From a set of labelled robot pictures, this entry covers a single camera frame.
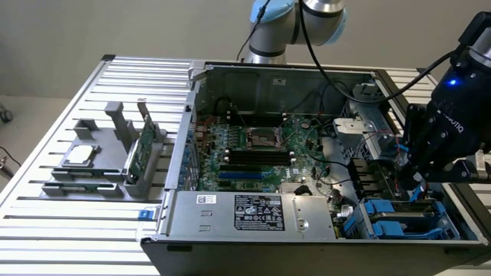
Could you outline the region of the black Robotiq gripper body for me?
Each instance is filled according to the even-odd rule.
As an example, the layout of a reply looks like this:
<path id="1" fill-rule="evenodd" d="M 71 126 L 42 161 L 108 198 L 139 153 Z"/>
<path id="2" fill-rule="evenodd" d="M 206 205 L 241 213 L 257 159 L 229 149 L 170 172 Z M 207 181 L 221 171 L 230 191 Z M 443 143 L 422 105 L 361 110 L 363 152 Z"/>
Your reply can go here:
<path id="1" fill-rule="evenodd" d="M 433 94 L 430 107 L 442 113 L 437 134 L 449 137 L 438 159 L 457 159 L 490 152 L 490 59 L 465 51 L 447 70 Z"/>

